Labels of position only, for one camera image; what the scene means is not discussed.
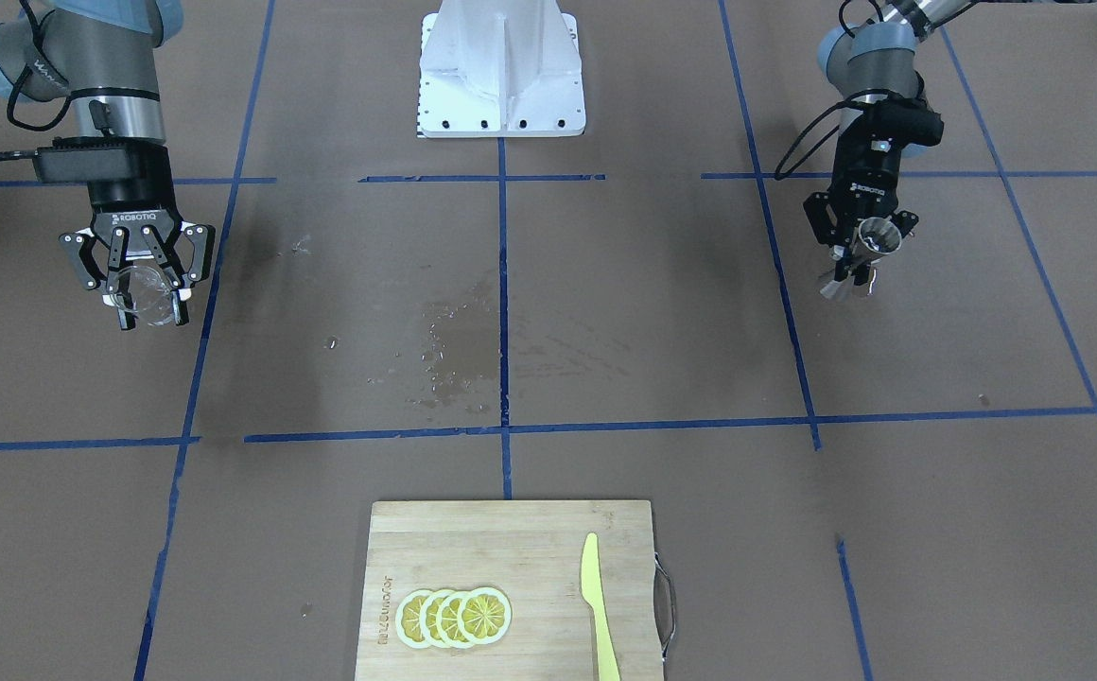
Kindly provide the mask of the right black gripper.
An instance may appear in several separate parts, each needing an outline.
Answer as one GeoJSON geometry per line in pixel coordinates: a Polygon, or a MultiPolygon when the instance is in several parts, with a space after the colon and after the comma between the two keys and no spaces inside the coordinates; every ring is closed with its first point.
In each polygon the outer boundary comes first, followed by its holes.
{"type": "MultiPolygon", "coordinates": [[[[33,158],[39,182],[83,183],[92,211],[154,211],[171,222],[147,225],[147,246],[163,284],[163,311],[176,326],[189,324],[191,290],[210,277],[217,230],[208,224],[182,222],[174,198],[169,156],[163,144],[128,137],[56,138],[33,158]]],[[[121,331],[136,328],[128,273],[128,232],[113,228],[104,238],[94,232],[63,232],[59,245],[84,290],[99,290],[117,310],[121,331]],[[108,247],[108,264],[99,266],[97,245],[108,247]]]]}

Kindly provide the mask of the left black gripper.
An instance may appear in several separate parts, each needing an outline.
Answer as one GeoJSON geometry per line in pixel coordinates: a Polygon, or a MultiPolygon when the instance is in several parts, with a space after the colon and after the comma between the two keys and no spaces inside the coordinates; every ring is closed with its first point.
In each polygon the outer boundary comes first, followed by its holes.
{"type": "Polygon", "coordinates": [[[889,218],[897,232],[893,249],[911,236],[920,216],[900,209],[900,161],[911,147],[936,147],[945,133],[942,115],[924,99],[855,102],[853,109],[859,115],[842,128],[835,147],[832,193],[813,191],[803,203],[818,245],[839,260],[851,259],[861,220],[889,218]]]}

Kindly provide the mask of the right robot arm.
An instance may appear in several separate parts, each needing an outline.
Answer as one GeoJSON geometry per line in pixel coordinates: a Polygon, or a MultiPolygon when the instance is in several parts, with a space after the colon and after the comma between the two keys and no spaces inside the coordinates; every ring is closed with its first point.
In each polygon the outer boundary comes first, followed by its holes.
{"type": "Polygon", "coordinates": [[[7,120],[21,103],[61,104],[78,132],[48,146],[0,151],[29,160],[39,183],[82,184],[92,216],[59,245],[83,290],[94,290],[129,331],[188,324],[191,290],[211,274],[216,230],[183,219],[154,52],[183,26],[178,1],[47,1],[0,23],[0,97],[7,120]]]}

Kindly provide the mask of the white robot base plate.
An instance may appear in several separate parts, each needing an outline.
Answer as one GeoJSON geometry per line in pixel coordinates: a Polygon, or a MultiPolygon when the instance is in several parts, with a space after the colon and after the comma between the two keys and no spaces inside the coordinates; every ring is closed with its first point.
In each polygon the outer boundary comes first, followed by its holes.
{"type": "Polygon", "coordinates": [[[420,138],[586,130],[578,22],[556,1],[444,1],[420,39],[420,138]]]}

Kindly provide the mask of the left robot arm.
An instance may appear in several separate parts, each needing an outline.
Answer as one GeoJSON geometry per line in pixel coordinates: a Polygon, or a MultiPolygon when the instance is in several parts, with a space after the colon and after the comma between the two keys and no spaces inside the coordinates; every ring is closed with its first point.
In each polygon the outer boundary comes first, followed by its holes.
{"type": "Polygon", "coordinates": [[[835,130],[829,186],[805,203],[819,245],[840,266],[863,251],[861,224],[880,230],[874,249],[890,252],[889,238],[914,220],[900,212],[900,164],[908,155],[942,141],[945,122],[931,107],[914,60],[936,29],[965,13],[972,1],[879,1],[860,25],[840,22],[818,48],[818,64],[837,89],[842,113],[835,130]]]}

